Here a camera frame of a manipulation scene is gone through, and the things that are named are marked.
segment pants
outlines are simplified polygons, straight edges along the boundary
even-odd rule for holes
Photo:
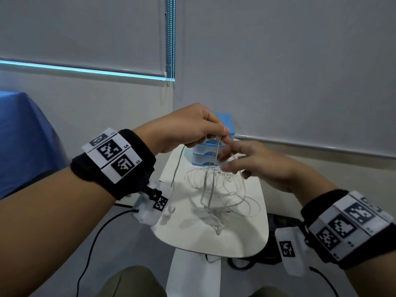
[[[96,297],[167,297],[150,269],[133,266],[113,275]],[[250,297],[288,297],[274,287],[263,287]]]

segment black bag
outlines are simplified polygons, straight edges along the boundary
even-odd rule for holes
[[[235,270],[249,270],[256,263],[275,265],[282,261],[282,257],[279,252],[278,244],[276,243],[275,230],[283,227],[295,227],[301,225],[303,222],[299,219],[280,216],[278,214],[267,214],[269,235],[268,242],[265,247],[256,255],[250,257],[241,258],[248,260],[249,263],[245,267],[237,267],[231,258],[227,259],[227,263],[231,268]]]

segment white table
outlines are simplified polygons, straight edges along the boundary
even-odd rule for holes
[[[173,174],[183,146],[180,145],[171,153],[162,172],[160,180],[171,184]],[[185,174],[194,165],[188,160],[192,150],[185,148],[175,178],[175,190],[171,205],[176,207],[170,218],[162,216],[151,229],[161,241],[176,248],[196,253],[220,257],[248,257],[260,252],[268,239],[268,220],[263,192],[257,177],[245,180],[246,196],[251,205],[250,217],[241,217],[234,213],[224,213],[224,229],[220,235],[212,226],[205,224],[197,216],[201,205],[202,192],[185,183]],[[238,205],[238,211],[248,214],[249,207],[244,202]]]

